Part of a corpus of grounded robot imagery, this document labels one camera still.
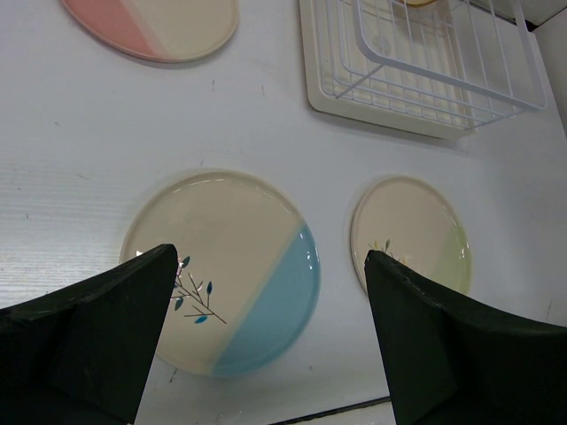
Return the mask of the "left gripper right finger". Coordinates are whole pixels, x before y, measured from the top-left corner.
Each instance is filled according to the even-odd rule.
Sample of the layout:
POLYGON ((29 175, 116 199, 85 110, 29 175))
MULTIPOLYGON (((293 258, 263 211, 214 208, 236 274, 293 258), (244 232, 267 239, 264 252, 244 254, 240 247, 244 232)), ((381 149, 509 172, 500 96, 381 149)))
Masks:
POLYGON ((399 424, 563 424, 566 330, 493 308, 381 251, 364 272, 399 424))

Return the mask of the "green and cream plate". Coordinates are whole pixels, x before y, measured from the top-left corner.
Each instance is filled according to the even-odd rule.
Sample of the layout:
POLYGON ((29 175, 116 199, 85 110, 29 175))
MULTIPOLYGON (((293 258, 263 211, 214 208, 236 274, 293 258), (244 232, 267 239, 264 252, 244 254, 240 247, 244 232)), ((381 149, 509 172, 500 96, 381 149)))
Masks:
POLYGON ((390 176, 364 192, 353 211, 350 250, 364 289, 365 258, 382 251, 451 290, 470 290, 472 257, 464 226, 445 197, 414 177, 390 176))

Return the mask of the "blue and cream plate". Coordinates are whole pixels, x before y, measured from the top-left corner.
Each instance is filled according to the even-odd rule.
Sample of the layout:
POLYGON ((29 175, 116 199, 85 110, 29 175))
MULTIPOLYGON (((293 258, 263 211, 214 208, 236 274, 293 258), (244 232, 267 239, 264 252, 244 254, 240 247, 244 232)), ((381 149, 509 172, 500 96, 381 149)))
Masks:
POLYGON ((244 375, 286 352, 317 304, 321 267, 296 206, 249 174, 209 169, 161 189, 123 241, 131 260, 163 244, 178 268, 157 354, 183 371, 244 375))

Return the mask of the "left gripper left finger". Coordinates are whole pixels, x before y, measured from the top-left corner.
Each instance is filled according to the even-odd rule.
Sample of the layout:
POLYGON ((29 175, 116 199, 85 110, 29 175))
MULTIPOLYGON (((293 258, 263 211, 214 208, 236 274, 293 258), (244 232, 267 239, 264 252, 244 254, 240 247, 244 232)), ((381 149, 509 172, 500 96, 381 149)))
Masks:
POLYGON ((161 244, 1 311, 3 424, 132 424, 173 292, 161 244))

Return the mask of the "pink and cream plate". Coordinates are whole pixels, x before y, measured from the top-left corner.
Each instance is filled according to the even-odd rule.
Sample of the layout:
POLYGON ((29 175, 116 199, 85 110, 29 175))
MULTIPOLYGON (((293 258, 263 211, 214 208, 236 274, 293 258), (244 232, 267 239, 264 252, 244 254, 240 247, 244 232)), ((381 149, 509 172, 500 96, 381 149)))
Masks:
POLYGON ((239 2, 232 0, 67 0, 62 5, 100 41, 160 63, 189 62, 214 53, 239 22, 239 2))

